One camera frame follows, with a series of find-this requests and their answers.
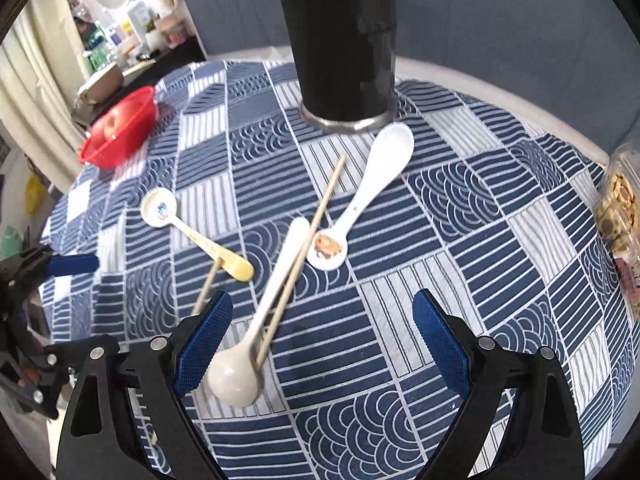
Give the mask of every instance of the curtain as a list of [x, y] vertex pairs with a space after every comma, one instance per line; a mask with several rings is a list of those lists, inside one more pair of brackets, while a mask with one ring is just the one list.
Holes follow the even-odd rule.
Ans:
[[66, 0], [30, 0], [0, 46], [0, 121], [62, 192], [81, 169], [76, 91], [91, 75]]

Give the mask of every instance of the tablecloth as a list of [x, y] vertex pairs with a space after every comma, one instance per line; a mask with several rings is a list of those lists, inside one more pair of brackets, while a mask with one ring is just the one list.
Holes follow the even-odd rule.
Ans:
[[[173, 228], [147, 226], [145, 193], [167, 187], [179, 216], [255, 267], [217, 276], [234, 301], [222, 348], [242, 337], [291, 220], [310, 218], [340, 153], [349, 156], [324, 225], [350, 201], [374, 134], [327, 136], [300, 117], [293, 64], [209, 62], [156, 87], [160, 118], [115, 171], [84, 168], [44, 242], [95, 252], [95, 275], [50, 280], [56, 341], [109, 333], [123, 347], [188, 316], [211, 260]], [[412, 320], [429, 288], [477, 335], [559, 356], [582, 429], [586, 469], [620, 418], [640, 344], [590, 212], [603, 169], [534, 124], [438, 85], [398, 80], [398, 120], [415, 152], [351, 231], [347, 262], [305, 266], [271, 345], [258, 401], [187, 395], [196, 428], [230, 478], [414, 478], [460, 405]], [[513, 402], [500, 409], [475, 471], [490, 465]], [[138, 423], [148, 455], [152, 421]]]

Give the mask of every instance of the bag of nuts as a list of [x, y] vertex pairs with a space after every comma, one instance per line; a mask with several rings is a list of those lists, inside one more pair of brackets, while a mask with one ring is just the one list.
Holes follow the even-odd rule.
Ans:
[[611, 250], [622, 291], [640, 320], [640, 152], [629, 145], [611, 157], [594, 207], [596, 225]]

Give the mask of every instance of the spoon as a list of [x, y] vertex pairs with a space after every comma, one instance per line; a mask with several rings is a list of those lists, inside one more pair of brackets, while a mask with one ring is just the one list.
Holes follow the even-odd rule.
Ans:
[[319, 270], [335, 270], [347, 258], [347, 234], [362, 212], [406, 167], [414, 154], [414, 134], [403, 123], [392, 123], [373, 141], [362, 182], [336, 223], [318, 232], [306, 260]]
[[306, 218], [296, 218], [282, 244], [278, 261], [264, 288], [258, 309], [249, 329], [237, 345], [213, 356], [205, 374], [212, 393], [222, 402], [234, 408], [246, 408], [254, 403], [260, 393], [260, 378], [252, 359], [254, 341], [278, 295], [291, 266], [296, 260], [308, 234], [310, 225]]
[[151, 189], [140, 204], [142, 219], [151, 227], [161, 228], [173, 224], [214, 261], [221, 258], [222, 268], [239, 282], [248, 282], [254, 276], [254, 266], [251, 263], [189, 227], [176, 216], [177, 211], [175, 195], [164, 187]]

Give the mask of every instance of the red bowl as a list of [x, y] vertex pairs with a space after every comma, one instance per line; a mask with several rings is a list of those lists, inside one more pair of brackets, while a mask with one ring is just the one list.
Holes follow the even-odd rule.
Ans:
[[112, 170], [136, 153], [158, 120], [155, 92], [152, 86], [142, 87], [95, 121], [78, 156], [80, 163]]

